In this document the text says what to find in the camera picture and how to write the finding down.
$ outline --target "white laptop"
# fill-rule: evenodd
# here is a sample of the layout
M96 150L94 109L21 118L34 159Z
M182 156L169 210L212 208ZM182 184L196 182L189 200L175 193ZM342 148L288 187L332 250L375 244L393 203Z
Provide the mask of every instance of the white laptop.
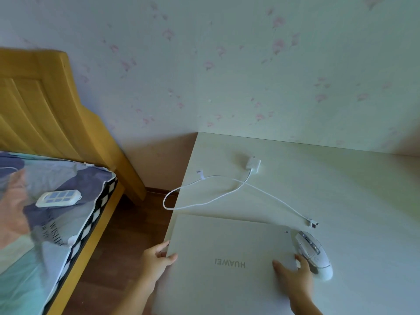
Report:
M290 228L178 215L157 285L156 315L292 314L272 260L296 270Z

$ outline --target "hand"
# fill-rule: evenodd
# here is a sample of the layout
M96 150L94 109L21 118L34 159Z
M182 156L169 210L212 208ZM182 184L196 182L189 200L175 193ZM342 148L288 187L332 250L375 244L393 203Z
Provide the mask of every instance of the hand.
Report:
M298 254L295 254L294 258L300 262L300 269L297 271L288 270L279 261L273 260L273 267L276 274L284 280L292 310L294 308L293 304L300 299L312 300L313 290L312 273L307 260Z
M169 244L169 241L155 245L150 249L144 250L140 260L140 279L146 281L153 288L156 281L162 276L168 265L171 265L178 258L178 254L174 253L166 257L166 252L162 252Z

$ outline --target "desk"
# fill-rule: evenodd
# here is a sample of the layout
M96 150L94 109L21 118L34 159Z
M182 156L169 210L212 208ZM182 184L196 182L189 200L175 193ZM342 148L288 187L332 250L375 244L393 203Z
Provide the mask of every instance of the desk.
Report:
M319 226L250 188L179 213L288 225L310 232L333 265L315 281L324 314L414 314L420 287L420 158L199 133L183 185L204 175L245 179L251 156L261 159L249 183L282 199ZM237 186L212 178L179 193L176 207L201 203Z

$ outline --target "white mouse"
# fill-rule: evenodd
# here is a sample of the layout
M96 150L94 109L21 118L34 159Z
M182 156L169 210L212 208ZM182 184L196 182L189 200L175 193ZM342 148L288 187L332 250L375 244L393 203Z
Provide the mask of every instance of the white mouse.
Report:
M322 281L331 280L333 267L317 239L307 232L299 231L296 235L296 240L302 255L308 260L310 266L312 265L315 268L315 270L311 268L315 277Z

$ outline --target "white remote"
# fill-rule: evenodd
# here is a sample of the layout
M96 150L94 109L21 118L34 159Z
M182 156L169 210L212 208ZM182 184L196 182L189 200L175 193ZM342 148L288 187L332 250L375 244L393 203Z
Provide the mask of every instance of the white remote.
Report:
M81 193L79 190L51 191L42 194L35 205L39 208L65 207L74 205L80 199Z

